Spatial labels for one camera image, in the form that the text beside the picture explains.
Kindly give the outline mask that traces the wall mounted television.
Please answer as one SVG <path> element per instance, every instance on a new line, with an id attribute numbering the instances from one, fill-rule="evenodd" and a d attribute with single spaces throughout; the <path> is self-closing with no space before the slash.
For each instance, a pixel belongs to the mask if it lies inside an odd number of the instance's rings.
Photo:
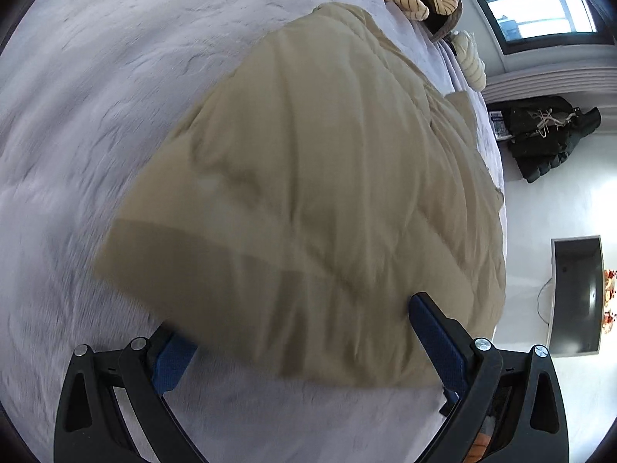
<path id="1" fill-rule="evenodd" d="M 599 352 L 604 319 L 604 259 L 599 236 L 554 239 L 549 350 L 554 357 Z"/>

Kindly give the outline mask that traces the dark hanging coats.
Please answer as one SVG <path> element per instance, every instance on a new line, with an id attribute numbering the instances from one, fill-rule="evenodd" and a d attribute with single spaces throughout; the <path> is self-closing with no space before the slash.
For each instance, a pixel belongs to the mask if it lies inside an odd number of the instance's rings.
<path id="1" fill-rule="evenodd" d="M 583 112 L 555 95 L 499 101 L 487 108 L 501 115 L 506 146 L 529 184 L 565 163 L 601 124 L 598 108 Z"/>

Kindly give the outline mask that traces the grey curtain right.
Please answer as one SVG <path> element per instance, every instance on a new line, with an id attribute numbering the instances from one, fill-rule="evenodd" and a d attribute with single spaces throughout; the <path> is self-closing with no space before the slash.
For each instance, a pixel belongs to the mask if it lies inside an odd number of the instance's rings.
<path id="1" fill-rule="evenodd" d="M 616 67 L 574 62 L 545 65 L 488 78 L 485 103 L 575 93 L 616 93 Z"/>

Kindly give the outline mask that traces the lavender bed blanket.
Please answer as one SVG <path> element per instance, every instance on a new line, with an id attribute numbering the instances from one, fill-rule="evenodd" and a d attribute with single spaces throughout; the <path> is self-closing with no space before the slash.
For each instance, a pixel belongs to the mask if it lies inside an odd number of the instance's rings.
<path id="1" fill-rule="evenodd" d="M 1 56 L 1 402 L 38 460 L 73 349 L 125 346 L 157 319 L 93 272 L 140 167 L 268 32 L 361 6 L 448 99 L 467 106 L 492 181 L 481 95 L 445 45 L 383 0 L 38 0 Z M 438 387 L 356 390 L 275 379 L 198 351 L 169 404 L 213 462 L 410 462 L 441 419 Z"/>

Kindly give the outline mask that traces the beige puffer jacket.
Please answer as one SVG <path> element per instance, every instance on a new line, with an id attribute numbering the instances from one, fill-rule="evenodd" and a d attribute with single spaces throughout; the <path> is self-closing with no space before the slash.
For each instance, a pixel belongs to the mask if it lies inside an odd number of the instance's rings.
<path id="1" fill-rule="evenodd" d="M 436 379 L 407 317 L 471 335 L 505 302 L 503 196 L 464 92 L 440 93 L 357 6 L 263 38 L 123 198 L 97 274 L 206 348 L 294 379 Z"/>

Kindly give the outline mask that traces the window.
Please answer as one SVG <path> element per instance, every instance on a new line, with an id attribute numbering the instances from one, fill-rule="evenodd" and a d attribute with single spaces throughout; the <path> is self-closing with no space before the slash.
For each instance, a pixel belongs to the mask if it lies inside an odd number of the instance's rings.
<path id="1" fill-rule="evenodd" d="M 591 0 L 477 0 L 502 53 L 566 45 L 612 44 Z"/>

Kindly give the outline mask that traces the cream quilted folded garment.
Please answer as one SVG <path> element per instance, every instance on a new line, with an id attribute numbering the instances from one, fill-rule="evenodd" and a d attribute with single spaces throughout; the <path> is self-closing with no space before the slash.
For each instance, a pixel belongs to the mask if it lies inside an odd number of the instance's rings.
<path id="1" fill-rule="evenodd" d="M 451 44 L 459 67 L 470 88 L 481 92 L 486 87 L 487 76 L 485 63 L 480 58 L 478 45 L 473 34 L 463 31 L 453 31 Z"/>

